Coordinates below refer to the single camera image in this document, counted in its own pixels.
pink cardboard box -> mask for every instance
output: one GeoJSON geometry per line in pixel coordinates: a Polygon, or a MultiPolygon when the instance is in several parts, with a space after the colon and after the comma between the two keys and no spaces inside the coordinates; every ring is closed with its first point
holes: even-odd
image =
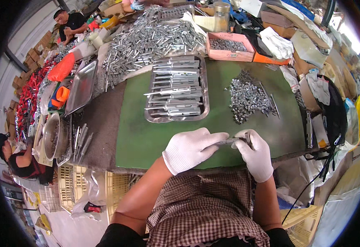
{"type": "Polygon", "coordinates": [[[208,32],[207,39],[207,53],[210,59],[213,60],[226,60],[226,61],[242,61],[242,62],[252,62],[254,57],[254,48],[250,44],[249,40],[243,34],[231,34],[226,32],[208,32]],[[224,39],[232,40],[236,42],[242,42],[247,51],[237,51],[235,53],[231,51],[220,51],[213,50],[210,48],[209,40],[213,39],[224,39]]]}

orange plastic cup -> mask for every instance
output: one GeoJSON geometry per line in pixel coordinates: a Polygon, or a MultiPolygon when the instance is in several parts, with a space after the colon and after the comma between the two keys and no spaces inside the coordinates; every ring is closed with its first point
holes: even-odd
{"type": "Polygon", "coordinates": [[[61,101],[56,101],[55,99],[51,99],[51,104],[53,106],[56,106],[59,108],[61,108],[65,103],[64,102],[61,102],[61,101]]]}
{"type": "Polygon", "coordinates": [[[70,90],[66,88],[65,86],[61,86],[56,94],[57,100],[61,102],[65,102],[67,98],[69,97],[70,90]]]}

glass jar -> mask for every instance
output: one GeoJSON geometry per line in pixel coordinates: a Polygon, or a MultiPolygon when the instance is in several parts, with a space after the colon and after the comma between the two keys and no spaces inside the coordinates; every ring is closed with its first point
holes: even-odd
{"type": "Polygon", "coordinates": [[[224,2],[213,3],[214,7],[214,32],[228,32],[229,11],[231,5],[224,2]]]}

jar lid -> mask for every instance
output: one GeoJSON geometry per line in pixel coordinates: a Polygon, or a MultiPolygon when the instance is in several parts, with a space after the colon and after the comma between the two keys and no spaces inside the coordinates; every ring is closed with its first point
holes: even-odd
{"type": "Polygon", "coordinates": [[[215,12],[229,12],[231,10],[231,5],[224,2],[214,2],[214,11],[215,12]]]}

orange plastic bag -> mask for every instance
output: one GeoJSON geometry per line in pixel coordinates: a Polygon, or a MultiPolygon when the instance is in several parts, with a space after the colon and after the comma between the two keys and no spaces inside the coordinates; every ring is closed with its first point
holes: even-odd
{"type": "Polygon", "coordinates": [[[61,62],[59,62],[49,72],[48,79],[53,82],[63,81],[74,67],[74,54],[73,52],[66,55],[61,62]]]}

